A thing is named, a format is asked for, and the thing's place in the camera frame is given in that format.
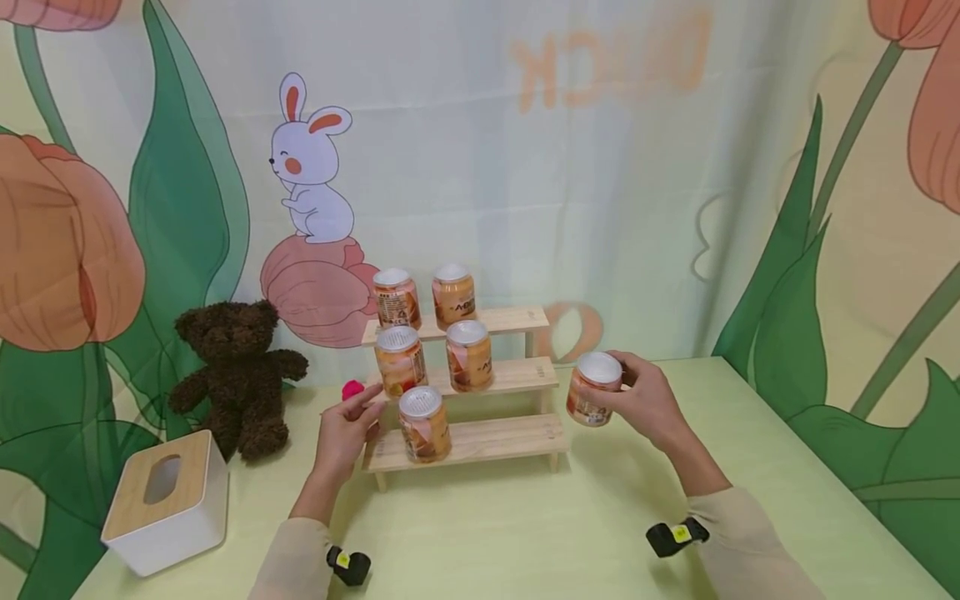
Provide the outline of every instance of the white tissue box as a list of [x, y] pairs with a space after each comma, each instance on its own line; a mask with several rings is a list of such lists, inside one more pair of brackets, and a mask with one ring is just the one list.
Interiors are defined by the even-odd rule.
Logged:
[[141, 450], [124, 465], [100, 541], [141, 577], [217, 546], [227, 481], [208, 430]]

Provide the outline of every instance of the shelf step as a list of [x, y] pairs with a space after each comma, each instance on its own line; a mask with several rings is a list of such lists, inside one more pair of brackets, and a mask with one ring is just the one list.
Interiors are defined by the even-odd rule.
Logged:
[[495, 461], [522, 456], [540, 456], [567, 452], [560, 417], [550, 413], [532, 417], [476, 420], [450, 425], [453, 447], [446, 459], [437, 463], [419, 464], [407, 460], [403, 434], [394, 429], [383, 434], [375, 444], [367, 444], [362, 470], [368, 473], [443, 467], [480, 461]]
[[[437, 327], [434, 315], [421, 310], [423, 325], [420, 326], [421, 340], [442, 340], [446, 332]], [[491, 335], [500, 333], [522, 333], [536, 331], [550, 326], [543, 314], [542, 306], [509, 306], [505, 308], [481, 308], [477, 310], [477, 321], [487, 326]], [[361, 346], [376, 344], [376, 334], [380, 331], [377, 319], [367, 322]]]
[[[493, 383], [482, 392], [457, 392], [450, 385], [450, 372], [446, 368], [428, 369], [426, 378], [430, 385], [437, 388], [443, 397], [470, 396], [488, 394], [510, 394], [513, 392], [533, 392], [556, 388], [557, 372], [548, 356], [517, 358], [514, 360], [493, 361]], [[367, 379], [367, 385], [380, 382], [380, 373], [375, 372]], [[381, 392], [374, 402], [390, 401], [386, 393]]]

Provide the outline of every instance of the orange can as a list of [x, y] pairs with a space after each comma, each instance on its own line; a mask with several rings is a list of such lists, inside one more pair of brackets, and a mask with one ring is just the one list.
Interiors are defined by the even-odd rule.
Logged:
[[410, 325], [420, 329], [420, 302], [417, 284], [403, 269], [384, 269], [373, 276], [376, 315], [381, 327]]
[[463, 265], [450, 263], [433, 272], [433, 309], [437, 326], [446, 329], [451, 324], [476, 319], [477, 304], [473, 277]]
[[459, 321], [446, 330], [446, 364], [457, 392], [479, 392], [493, 383], [490, 334], [479, 321]]
[[436, 388], [408, 390], [400, 399], [400, 426], [407, 458], [414, 463], [435, 463], [450, 453], [450, 427], [444, 399]]
[[623, 367], [606, 352], [587, 352], [577, 360], [577, 367], [570, 376], [570, 389], [566, 394], [566, 412], [582, 425], [601, 427], [610, 422], [611, 411], [580, 398], [584, 388], [619, 392], [623, 383]]
[[427, 384], [423, 344], [413, 327], [398, 325], [384, 329], [376, 336], [373, 353], [388, 398], [396, 400], [407, 390]]

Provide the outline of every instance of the wooden step shelf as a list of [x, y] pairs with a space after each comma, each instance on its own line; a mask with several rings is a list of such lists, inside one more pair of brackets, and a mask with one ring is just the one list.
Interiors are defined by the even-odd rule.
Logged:
[[[525, 393], [539, 400], [537, 415], [508, 419], [478, 420], [450, 424], [452, 449], [449, 456], [436, 463], [414, 463], [407, 458], [400, 429], [390, 424], [380, 437], [367, 443], [361, 470], [372, 473], [381, 492], [387, 490], [386, 473], [414, 468], [463, 465], [480, 461], [495, 461], [522, 456], [546, 455], [550, 470], [557, 472], [560, 453], [570, 449], [564, 437], [561, 418], [552, 412], [553, 390], [558, 387], [557, 372], [547, 356], [534, 356], [533, 332], [550, 326], [542, 306], [515, 306], [477, 310], [477, 320], [487, 326], [491, 335], [525, 333], [526, 358], [493, 362], [493, 384], [481, 392], [460, 393], [450, 385], [446, 361], [441, 365], [427, 365], [429, 384], [444, 397], [489, 396], [493, 394]], [[373, 346], [379, 332], [379, 322], [367, 323], [363, 346]], [[446, 333], [437, 327], [433, 315], [423, 314], [420, 339], [424, 342], [443, 340]], [[369, 384], [380, 381], [380, 373], [368, 379]], [[374, 402], [388, 401], [380, 394]], [[473, 401], [483, 401], [478, 397]]]
[[[418, 333], [420, 339], [442, 340], [446, 332], [437, 327], [437, 320], [429, 312], [422, 311], [423, 324]], [[491, 335], [502, 333], [528, 333], [550, 326], [546, 320], [542, 306], [508, 306], [506, 308], [481, 308], [477, 310], [477, 321], [487, 327]], [[361, 346], [376, 344], [376, 334], [380, 332], [380, 322], [377, 319], [367, 322]]]
[[[534, 358], [518, 358], [514, 360], [493, 361], [493, 383], [486, 390], [480, 392], [457, 392], [450, 385], [450, 373], [446, 365], [428, 369], [426, 377], [429, 384], [441, 393], [443, 397], [472, 396], [490, 394], [512, 394], [516, 392], [534, 392], [556, 388], [557, 372], [547, 356]], [[380, 373], [370, 375], [367, 385], [380, 382]], [[391, 401], [385, 392], [373, 399], [374, 402]]]
[[413, 463], [407, 459], [400, 430], [387, 431], [375, 442], [367, 444], [361, 469], [368, 473], [385, 473], [549, 455], [551, 470], [556, 472], [558, 453], [570, 449], [564, 437], [564, 426], [555, 413], [451, 423], [450, 441], [450, 454], [442, 461]]

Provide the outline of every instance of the table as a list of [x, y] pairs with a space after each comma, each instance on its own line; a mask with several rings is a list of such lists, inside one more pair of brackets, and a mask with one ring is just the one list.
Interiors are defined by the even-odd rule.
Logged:
[[[949, 599], [720, 358], [660, 363], [684, 413], [736, 484], [777, 523], [787, 548], [827, 598]], [[569, 370], [558, 371], [564, 410]], [[276, 526], [313, 461], [319, 413], [337, 388], [291, 394], [286, 452], [254, 468], [230, 463], [224, 544], [139, 580], [108, 553], [78, 591], [109, 598], [244, 598]], [[453, 420], [531, 414], [526, 398], [449, 401]], [[669, 464], [622, 420], [588, 429], [564, 415], [571, 441], [551, 474], [545, 457], [397, 473], [386, 493], [357, 474], [333, 534], [372, 557], [365, 588], [331, 586], [331, 599], [490, 600], [713, 598], [695, 552], [656, 558], [644, 533], [679, 520], [684, 497]]]

